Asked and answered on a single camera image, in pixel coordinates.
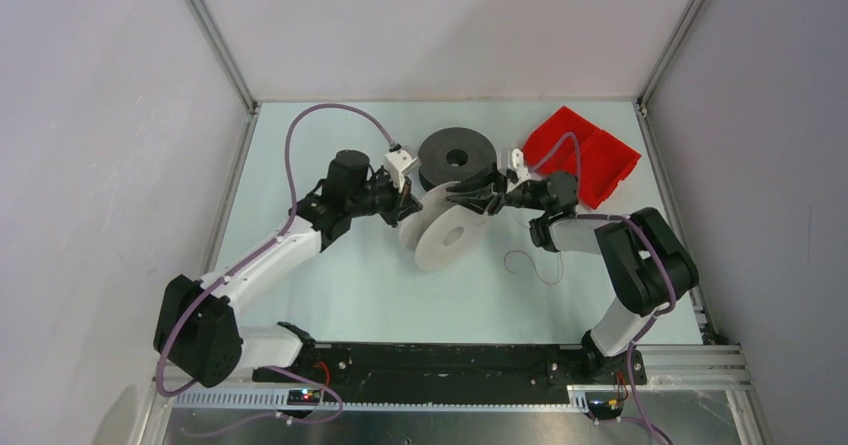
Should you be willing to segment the dark grey spool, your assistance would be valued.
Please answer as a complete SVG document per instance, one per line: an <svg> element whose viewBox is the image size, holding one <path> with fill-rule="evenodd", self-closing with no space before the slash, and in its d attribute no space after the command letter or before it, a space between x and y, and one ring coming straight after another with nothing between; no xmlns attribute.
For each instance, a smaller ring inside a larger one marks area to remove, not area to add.
<svg viewBox="0 0 848 445"><path fill-rule="evenodd" d="M450 127L429 135L418 149L419 179L425 191L452 181L485 174L497 159L494 145L483 134Z"/></svg>

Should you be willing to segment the white translucent spool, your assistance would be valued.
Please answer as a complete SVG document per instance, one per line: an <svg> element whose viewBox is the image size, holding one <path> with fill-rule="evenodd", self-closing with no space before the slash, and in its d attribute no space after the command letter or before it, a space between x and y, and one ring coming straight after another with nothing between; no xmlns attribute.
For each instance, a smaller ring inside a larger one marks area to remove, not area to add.
<svg viewBox="0 0 848 445"><path fill-rule="evenodd" d="M426 272L448 267L482 238L489 217L447 200L456 181L438 185L420 199L422 210L402 220L401 244L414 252L416 266Z"/></svg>

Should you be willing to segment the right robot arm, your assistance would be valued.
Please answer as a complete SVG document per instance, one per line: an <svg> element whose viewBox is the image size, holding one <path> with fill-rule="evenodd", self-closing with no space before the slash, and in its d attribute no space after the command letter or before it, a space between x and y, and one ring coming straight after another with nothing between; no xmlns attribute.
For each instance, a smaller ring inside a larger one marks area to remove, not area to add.
<svg viewBox="0 0 848 445"><path fill-rule="evenodd" d="M540 211L529 222L529 235L535 247L547 252L575 249L578 235L588 237L582 250L602 258L615 297L581 339L581 367L591 381L606 383L620 372L620 356L699 285L700 272L657 209L580 213L578 185L576 176L563 171L521 182L494 171L449 186L447 199L480 215L495 215L505 207Z"/></svg>

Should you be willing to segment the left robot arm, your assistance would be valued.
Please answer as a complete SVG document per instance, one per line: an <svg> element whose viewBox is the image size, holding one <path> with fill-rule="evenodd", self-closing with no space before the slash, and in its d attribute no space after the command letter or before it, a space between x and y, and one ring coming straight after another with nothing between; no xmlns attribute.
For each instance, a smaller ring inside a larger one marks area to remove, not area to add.
<svg viewBox="0 0 848 445"><path fill-rule="evenodd" d="M240 320L298 265L318 256L359 217L378 215L392 227L422 206L410 175L418 158L391 149L378 169L367 155L342 150L326 176L290 210L284 225L235 263L193 280L185 275L165 288L153 347L157 371L172 363L192 384L215 387L234 371L278 367L292 381L316 368L307 337L292 325L247 327Z"/></svg>

